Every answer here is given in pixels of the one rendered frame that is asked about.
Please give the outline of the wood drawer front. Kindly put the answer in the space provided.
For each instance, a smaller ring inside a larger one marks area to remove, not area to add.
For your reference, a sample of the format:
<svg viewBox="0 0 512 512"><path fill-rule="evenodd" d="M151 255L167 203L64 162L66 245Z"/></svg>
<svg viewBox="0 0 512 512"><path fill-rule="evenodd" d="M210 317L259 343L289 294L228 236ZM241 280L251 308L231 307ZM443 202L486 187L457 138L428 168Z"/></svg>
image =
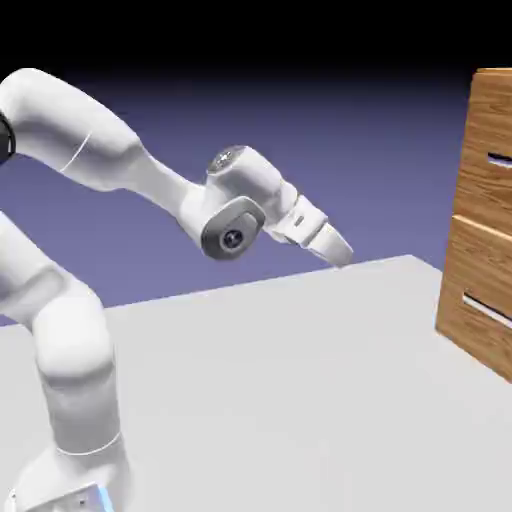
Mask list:
<svg viewBox="0 0 512 512"><path fill-rule="evenodd" d="M512 235L512 169L487 153L512 156L512 68L481 68L472 78L454 212Z"/></svg>
<svg viewBox="0 0 512 512"><path fill-rule="evenodd" d="M512 384L512 330L466 305L464 292L512 317L512 235L455 215L436 329Z"/></svg>

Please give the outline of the light wood cabinet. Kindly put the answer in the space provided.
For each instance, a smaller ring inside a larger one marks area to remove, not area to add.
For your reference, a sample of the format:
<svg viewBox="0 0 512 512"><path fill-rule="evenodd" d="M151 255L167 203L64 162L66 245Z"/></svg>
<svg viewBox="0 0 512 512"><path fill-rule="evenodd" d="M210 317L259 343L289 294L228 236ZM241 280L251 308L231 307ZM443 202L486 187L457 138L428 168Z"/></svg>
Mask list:
<svg viewBox="0 0 512 512"><path fill-rule="evenodd" d="M435 327L512 384L512 67L472 77Z"/></svg>

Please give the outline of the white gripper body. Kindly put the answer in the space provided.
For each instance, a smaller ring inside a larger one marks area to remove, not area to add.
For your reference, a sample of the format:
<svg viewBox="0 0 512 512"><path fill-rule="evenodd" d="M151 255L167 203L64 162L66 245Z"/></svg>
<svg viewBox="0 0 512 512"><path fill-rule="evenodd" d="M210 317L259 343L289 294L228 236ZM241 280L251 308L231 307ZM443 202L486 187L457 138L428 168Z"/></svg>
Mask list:
<svg viewBox="0 0 512 512"><path fill-rule="evenodd" d="M353 249L343 236L326 222L310 242L310 252L333 267L349 265Z"/></svg>

